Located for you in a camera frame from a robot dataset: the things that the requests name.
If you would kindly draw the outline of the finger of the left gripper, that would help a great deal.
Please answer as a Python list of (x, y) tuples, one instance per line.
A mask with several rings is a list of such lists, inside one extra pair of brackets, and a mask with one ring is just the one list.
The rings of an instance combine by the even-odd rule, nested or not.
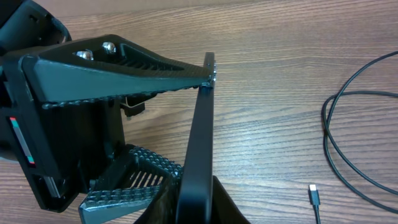
[(117, 35), (37, 47), (21, 61), (24, 75), (45, 109), (213, 87), (212, 66), (172, 60)]

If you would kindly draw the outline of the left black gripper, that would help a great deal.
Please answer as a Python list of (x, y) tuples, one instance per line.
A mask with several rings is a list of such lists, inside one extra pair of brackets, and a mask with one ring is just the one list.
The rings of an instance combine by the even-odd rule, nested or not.
[(64, 211), (80, 193), (82, 223), (104, 223), (146, 209), (168, 177), (183, 167), (126, 144), (121, 111), (130, 98), (45, 109), (21, 68), (31, 49), (2, 59), (11, 106), (5, 111), (11, 144), (44, 210)]

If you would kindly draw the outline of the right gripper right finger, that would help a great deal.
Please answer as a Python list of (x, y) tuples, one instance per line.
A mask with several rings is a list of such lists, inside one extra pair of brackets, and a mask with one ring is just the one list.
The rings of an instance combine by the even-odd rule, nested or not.
[(211, 224), (249, 224), (215, 175), (213, 176)]

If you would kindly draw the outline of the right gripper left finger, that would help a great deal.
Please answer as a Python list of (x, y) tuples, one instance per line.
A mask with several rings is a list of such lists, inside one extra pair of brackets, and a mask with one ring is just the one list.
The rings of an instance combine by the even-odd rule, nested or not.
[(179, 193), (179, 180), (168, 177), (145, 212), (134, 224), (174, 224)]

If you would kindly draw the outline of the blue Galaxy smartphone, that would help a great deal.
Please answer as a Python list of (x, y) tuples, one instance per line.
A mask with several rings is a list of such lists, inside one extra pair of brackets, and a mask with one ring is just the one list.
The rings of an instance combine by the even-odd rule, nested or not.
[(210, 83), (198, 89), (177, 202), (176, 223), (209, 223), (213, 194), (215, 54), (205, 54)]

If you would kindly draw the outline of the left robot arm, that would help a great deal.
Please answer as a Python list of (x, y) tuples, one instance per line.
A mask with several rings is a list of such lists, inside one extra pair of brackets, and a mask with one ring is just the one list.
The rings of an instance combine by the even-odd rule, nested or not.
[[(62, 212), (84, 193), (83, 223), (138, 210), (139, 223), (208, 223), (215, 81), (211, 52), (196, 66), (117, 35), (73, 40), (36, 2), (1, 2), (1, 149), (44, 210)], [(184, 165), (125, 142), (123, 116), (189, 88), (198, 96)]]

